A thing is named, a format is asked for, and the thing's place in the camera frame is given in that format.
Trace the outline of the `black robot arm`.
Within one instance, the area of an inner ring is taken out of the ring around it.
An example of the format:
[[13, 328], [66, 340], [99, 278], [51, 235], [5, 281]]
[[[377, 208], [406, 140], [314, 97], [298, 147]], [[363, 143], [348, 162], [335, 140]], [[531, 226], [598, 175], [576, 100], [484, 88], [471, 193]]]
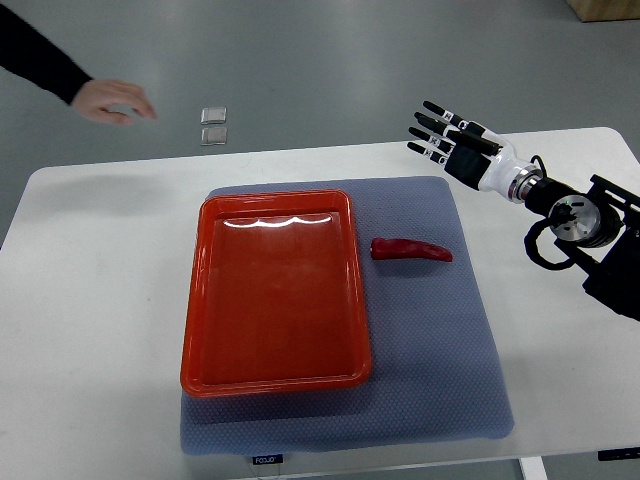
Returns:
[[467, 187], [493, 191], [539, 215], [524, 237], [528, 258], [561, 271], [580, 267], [585, 293], [617, 314], [639, 317], [639, 198], [598, 175], [580, 192], [547, 174], [540, 156], [515, 147], [486, 127], [430, 101], [415, 113], [408, 148], [441, 165]]

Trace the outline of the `person's bare hand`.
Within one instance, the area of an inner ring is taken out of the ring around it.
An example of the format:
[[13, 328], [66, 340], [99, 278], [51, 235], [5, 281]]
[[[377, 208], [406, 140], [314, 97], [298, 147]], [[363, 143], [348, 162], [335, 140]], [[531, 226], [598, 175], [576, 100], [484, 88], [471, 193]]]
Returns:
[[127, 107], [137, 117], [156, 119], [156, 111], [139, 85], [122, 80], [90, 80], [74, 96], [71, 107], [84, 118], [109, 125], [131, 125], [134, 120], [116, 107]]

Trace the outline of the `black sleeved forearm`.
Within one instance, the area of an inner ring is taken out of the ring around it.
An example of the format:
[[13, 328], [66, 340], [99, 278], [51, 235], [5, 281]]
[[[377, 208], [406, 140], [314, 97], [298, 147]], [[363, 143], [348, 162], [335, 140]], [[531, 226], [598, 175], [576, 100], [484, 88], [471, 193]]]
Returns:
[[1, 6], [1, 67], [70, 105], [92, 80], [64, 51], [6, 6]]

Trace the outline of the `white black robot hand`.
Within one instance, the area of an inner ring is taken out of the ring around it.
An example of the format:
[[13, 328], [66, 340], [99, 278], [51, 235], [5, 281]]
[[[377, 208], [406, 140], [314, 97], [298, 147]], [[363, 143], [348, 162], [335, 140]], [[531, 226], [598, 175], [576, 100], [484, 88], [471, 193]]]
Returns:
[[407, 147], [442, 164], [464, 185], [483, 192], [518, 192], [532, 175], [532, 164], [518, 158], [514, 146], [502, 136], [431, 101], [425, 100], [423, 107], [443, 120], [415, 112], [417, 122], [431, 132], [409, 127], [411, 135], [428, 144], [410, 141]]

